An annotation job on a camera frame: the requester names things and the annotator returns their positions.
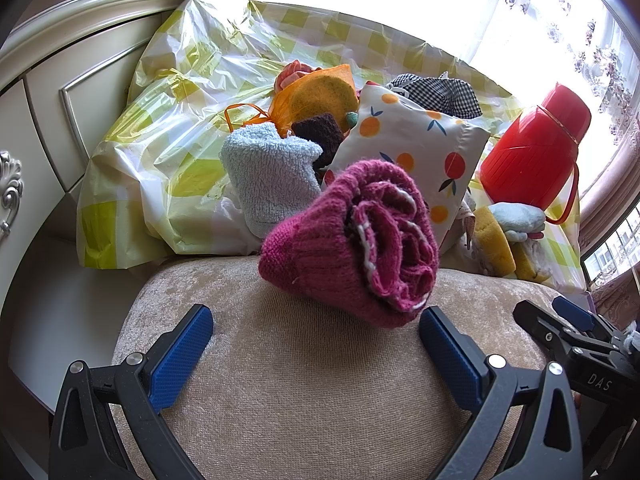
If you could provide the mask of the yellow sponge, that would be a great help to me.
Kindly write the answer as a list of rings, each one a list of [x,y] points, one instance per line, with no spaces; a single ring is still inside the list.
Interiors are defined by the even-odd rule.
[[[510,243],[488,206],[475,211],[472,238],[474,255],[485,274],[542,283],[551,278],[551,268],[540,240]]]

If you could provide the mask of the fruit print white pillow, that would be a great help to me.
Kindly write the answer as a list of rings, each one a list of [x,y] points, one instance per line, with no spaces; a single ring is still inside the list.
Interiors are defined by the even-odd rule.
[[[426,110],[369,81],[360,91],[357,125],[338,147],[323,184],[331,184],[358,160],[392,162],[416,182],[441,243],[456,220],[488,139],[482,127]]]

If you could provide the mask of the magenta knitted hat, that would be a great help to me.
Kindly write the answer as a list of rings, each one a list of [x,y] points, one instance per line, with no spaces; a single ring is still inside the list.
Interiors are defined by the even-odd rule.
[[[258,271],[289,294],[383,328],[408,324],[435,286],[439,248],[405,170],[360,160],[262,243]]]

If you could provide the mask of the black white gingham cloth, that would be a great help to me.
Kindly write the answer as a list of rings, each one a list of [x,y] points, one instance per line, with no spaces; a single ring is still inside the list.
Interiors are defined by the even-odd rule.
[[[480,101],[473,87],[462,79],[449,78],[447,73],[439,77],[423,77],[400,74],[386,88],[423,107],[460,119],[474,119],[483,115]]]

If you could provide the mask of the dark brown scouring pad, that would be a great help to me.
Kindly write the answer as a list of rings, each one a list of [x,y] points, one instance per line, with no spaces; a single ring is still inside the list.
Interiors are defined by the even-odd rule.
[[[340,125],[331,113],[324,113],[293,122],[292,133],[322,148],[321,155],[312,163],[314,173],[318,181],[321,181],[326,167],[332,162],[338,147],[344,140]]]

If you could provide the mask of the light blue fluffy towel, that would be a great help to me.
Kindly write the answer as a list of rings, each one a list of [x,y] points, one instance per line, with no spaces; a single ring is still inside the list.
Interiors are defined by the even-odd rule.
[[[322,154],[317,143],[282,138],[271,122],[241,127],[227,136],[220,159],[253,235],[266,237],[319,196],[314,162]]]

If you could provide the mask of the pink fabric scrunchie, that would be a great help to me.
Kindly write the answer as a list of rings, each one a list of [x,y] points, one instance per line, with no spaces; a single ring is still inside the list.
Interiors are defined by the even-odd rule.
[[[279,93],[293,82],[298,81],[300,78],[303,78],[314,71],[314,68],[308,64],[300,62],[299,60],[294,60],[293,62],[288,63],[288,65],[280,71],[280,74],[274,81],[274,92]]]

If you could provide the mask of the mauve patterned curtain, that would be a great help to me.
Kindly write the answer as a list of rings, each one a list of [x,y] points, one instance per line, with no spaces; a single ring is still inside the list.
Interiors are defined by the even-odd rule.
[[[596,312],[619,328],[639,321],[639,121],[585,195],[580,263]]]

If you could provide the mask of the red thermos flask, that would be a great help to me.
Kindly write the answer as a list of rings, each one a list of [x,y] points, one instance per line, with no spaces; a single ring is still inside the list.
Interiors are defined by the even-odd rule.
[[[570,215],[578,192],[579,144],[591,122],[587,104],[570,88],[556,84],[542,102],[521,113],[480,165],[480,184],[495,203],[521,203],[546,210],[570,182],[559,217]]]

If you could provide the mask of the beige upholstered stool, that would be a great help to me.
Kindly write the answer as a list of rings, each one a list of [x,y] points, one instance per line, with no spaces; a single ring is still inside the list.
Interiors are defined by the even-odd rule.
[[[384,330],[264,281],[254,257],[159,268],[115,344],[148,350],[194,304],[213,338],[164,419],[209,479],[424,479],[460,410],[416,323]]]

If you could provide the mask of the yellow checkered plastic tablecloth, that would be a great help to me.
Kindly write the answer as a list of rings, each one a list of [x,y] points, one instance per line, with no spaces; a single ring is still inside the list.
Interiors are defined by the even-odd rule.
[[[173,255],[257,252],[219,158],[231,127],[273,96],[280,70],[348,64],[356,84],[402,73],[467,81],[477,125],[498,139],[520,114],[509,92],[424,40],[349,14],[250,0],[186,0],[140,58],[126,110],[93,151],[77,211],[87,268]]]

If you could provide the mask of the orange organza bag with sponge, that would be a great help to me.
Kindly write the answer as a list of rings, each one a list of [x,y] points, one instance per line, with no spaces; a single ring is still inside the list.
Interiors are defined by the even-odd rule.
[[[352,126],[347,118],[348,113],[359,110],[359,100],[352,78],[352,69],[348,64],[329,68],[320,68],[293,81],[280,90],[272,99],[266,112],[253,103],[236,103],[224,109],[224,120],[229,131],[235,126],[230,118],[230,110],[250,106],[256,114],[243,122],[243,126],[272,122],[281,138],[286,138],[292,131],[294,122],[329,113],[336,120],[341,133]]]

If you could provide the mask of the white ornate cabinet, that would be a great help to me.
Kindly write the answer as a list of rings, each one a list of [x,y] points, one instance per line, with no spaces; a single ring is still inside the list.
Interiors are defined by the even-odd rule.
[[[127,271],[80,265],[76,204],[138,59],[182,2],[66,0],[1,49],[1,312],[9,369],[47,411],[71,360],[110,362],[141,288]]]

